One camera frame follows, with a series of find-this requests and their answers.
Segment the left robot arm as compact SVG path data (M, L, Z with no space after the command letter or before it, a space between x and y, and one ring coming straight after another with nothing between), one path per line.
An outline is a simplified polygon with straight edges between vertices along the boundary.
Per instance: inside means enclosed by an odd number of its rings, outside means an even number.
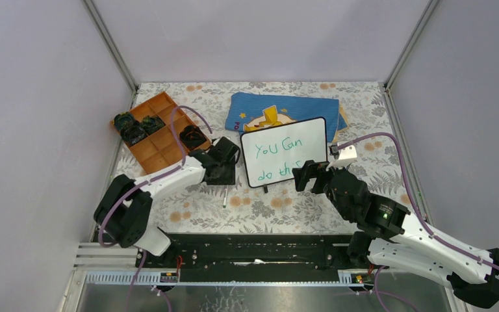
M137 179L116 176L93 215L100 227L99 240L107 234L111 245L143 249L158 266L170 266L176 251L165 231L149 225L153 204L192 185L234 185L239 156L240 148L223 136L209 149L195 149L153 174Z

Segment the small whiteboard black frame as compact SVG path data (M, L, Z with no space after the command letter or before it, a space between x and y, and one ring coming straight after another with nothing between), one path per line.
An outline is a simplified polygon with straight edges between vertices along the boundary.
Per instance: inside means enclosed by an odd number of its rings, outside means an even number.
M248 186L255 189L293 179L305 161L327 160L326 120L322 117L243 133L242 158Z

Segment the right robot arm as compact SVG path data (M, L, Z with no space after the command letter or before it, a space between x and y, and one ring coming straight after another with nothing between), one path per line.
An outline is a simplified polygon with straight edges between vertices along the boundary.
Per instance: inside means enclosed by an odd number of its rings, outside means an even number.
M355 223L346 257L353 267L398 268L450 289L469 304L490 308L499 301L499 248L482 250L444 233L427 232L421 218L398 202L369 191L345 168L306 161L293 169L297 191L314 179L313 194L325 194L342 219Z

